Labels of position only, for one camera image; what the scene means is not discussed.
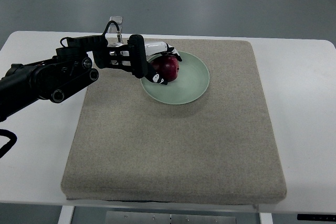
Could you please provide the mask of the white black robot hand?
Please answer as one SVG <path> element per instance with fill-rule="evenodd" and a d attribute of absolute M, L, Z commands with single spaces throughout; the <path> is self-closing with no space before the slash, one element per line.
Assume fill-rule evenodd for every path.
<path fill-rule="evenodd" d="M 152 83 L 162 85 L 169 82 L 167 77 L 163 77 L 148 62 L 148 56 L 171 56 L 176 62 L 182 61 L 178 51 L 163 41 L 145 42 L 141 35 L 132 35 L 127 41 L 123 41 L 120 33 L 117 38 L 117 42 L 108 45 L 107 67 L 130 72 L 138 79 L 145 77 Z"/>

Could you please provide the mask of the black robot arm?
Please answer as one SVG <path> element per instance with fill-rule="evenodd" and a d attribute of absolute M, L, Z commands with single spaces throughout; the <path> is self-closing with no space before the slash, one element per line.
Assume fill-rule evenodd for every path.
<path fill-rule="evenodd" d="M 89 52 L 105 50 L 104 35 L 66 38 L 50 59 L 14 63 L 1 78 L 1 121 L 37 100 L 61 103 L 99 78 Z"/>

